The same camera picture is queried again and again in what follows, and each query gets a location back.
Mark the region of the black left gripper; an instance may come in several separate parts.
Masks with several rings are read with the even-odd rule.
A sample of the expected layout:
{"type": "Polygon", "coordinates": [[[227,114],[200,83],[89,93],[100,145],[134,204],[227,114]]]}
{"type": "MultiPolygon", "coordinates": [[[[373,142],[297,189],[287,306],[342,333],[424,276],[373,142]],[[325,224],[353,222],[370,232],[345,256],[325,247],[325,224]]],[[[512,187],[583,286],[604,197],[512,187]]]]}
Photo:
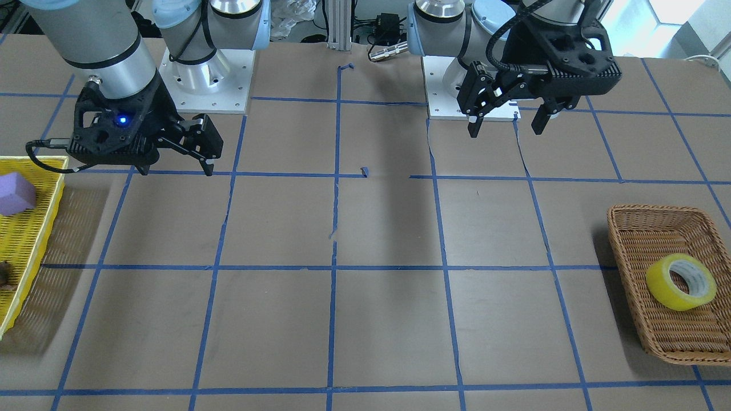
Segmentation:
{"type": "Polygon", "coordinates": [[[542,135],[583,96],[604,95],[623,73],[598,11],[517,11],[468,61],[457,103],[477,138],[489,112],[509,100],[541,99],[532,120],[542,135]]]}

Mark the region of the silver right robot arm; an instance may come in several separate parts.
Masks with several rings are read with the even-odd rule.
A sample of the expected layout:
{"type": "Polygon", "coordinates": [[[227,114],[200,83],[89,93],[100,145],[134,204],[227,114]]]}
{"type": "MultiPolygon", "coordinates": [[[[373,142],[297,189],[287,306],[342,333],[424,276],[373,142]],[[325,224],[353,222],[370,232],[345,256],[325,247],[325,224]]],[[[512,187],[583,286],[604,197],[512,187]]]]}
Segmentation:
{"type": "MultiPolygon", "coordinates": [[[[143,34],[123,1],[25,1],[60,57],[86,83],[71,136],[32,140],[30,161],[55,174],[130,166],[141,175],[162,149],[214,174],[224,141],[208,114],[178,112],[143,34]]],[[[212,94],[234,80],[225,50],[262,50],[271,39],[269,1],[154,1],[154,23],[175,80],[189,94],[212,94]]]]}

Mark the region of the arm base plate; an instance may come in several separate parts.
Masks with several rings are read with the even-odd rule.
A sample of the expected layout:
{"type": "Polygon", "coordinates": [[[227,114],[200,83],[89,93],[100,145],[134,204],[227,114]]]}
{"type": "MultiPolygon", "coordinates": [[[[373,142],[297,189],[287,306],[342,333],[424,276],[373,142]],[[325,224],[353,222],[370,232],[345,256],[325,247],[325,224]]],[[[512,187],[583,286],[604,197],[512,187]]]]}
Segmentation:
{"type": "Polygon", "coordinates": [[[429,119],[463,120],[466,118],[457,102],[459,87],[467,74],[455,57],[422,57],[425,93],[429,119]]]}
{"type": "Polygon", "coordinates": [[[159,72],[181,114],[245,115],[248,109],[255,50],[218,50],[208,62],[183,65],[166,49],[159,72]]]}

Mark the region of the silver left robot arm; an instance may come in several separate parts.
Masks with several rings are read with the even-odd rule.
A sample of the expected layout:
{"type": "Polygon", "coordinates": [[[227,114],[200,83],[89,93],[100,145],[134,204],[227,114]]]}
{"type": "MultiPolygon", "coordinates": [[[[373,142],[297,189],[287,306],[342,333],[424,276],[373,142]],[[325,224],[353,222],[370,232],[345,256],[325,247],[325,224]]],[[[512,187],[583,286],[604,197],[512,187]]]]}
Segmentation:
{"type": "Polygon", "coordinates": [[[606,1],[415,1],[409,52],[451,57],[464,76],[455,97],[478,136],[485,117],[510,100],[541,99],[540,135],[583,96],[607,94],[623,73],[600,22],[606,1]]]}

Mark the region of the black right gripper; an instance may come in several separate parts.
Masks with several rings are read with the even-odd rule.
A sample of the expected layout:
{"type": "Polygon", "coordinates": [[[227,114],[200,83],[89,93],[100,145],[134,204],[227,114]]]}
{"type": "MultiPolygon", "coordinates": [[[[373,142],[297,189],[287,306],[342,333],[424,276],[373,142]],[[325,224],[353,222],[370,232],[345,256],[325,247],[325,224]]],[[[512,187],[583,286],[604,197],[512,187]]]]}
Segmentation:
{"type": "Polygon", "coordinates": [[[101,85],[91,76],[78,96],[68,155],[92,166],[133,166],[149,175],[164,148],[196,159],[206,176],[214,174],[223,150],[220,133],[209,115],[183,119],[161,75],[122,99],[103,96],[101,85]]]}

